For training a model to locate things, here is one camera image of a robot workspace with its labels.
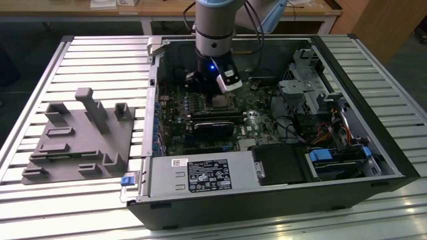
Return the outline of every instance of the aluminum extrusion table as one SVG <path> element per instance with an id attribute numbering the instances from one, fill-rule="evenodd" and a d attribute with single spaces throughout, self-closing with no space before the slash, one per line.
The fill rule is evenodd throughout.
<path id="1" fill-rule="evenodd" d="M 0 151 L 0 239 L 400 239 L 427 237 L 427 115 L 358 39 L 322 36 L 422 178 L 350 209 L 167 231 L 150 231 L 120 201 L 120 178 L 20 184 L 48 103 L 83 109 L 94 89 L 106 108 L 136 108 L 128 170 L 142 164 L 148 36 L 64 37 Z M 326 72 L 332 88 L 338 86 Z"/>

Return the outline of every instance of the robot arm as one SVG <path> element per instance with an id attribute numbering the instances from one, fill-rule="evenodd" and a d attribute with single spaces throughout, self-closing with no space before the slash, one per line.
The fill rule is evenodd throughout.
<path id="1" fill-rule="evenodd" d="M 235 24 L 271 33 L 280 20 L 288 0 L 196 0 L 195 3 L 195 44 L 198 70 L 195 77 L 208 91 L 227 93 L 242 87 L 239 71 L 232 60 L 231 45 Z M 262 26 L 252 23 L 246 4 L 256 11 Z"/>

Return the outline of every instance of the power supply label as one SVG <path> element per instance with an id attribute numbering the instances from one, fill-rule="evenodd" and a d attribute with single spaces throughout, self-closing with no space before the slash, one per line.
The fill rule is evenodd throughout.
<path id="1" fill-rule="evenodd" d="M 190 161 L 188 190 L 192 193 L 232 189 L 227 159 Z"/>

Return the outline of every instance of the barcode sticker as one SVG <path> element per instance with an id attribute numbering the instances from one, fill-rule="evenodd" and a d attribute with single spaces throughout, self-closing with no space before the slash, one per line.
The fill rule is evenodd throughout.
<path id="1" fill-rule="evenodd" d="M 183 167 L 187 166 L 188 158 L 172 159 L 172 167 Z"/>

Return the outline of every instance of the white label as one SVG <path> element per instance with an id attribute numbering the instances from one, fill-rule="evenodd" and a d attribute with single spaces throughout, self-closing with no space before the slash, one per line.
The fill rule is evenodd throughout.
<path id="1" fill-rule="evenodd" d="M 118 0 L 118 5 L 122 6 L 135 6 L 139 0 Z"/>
<path id="2" fill-rule="evenodd" d="M 172 167 L 184 167 L 187 166 L 188 158 L 172 159 Z"/>

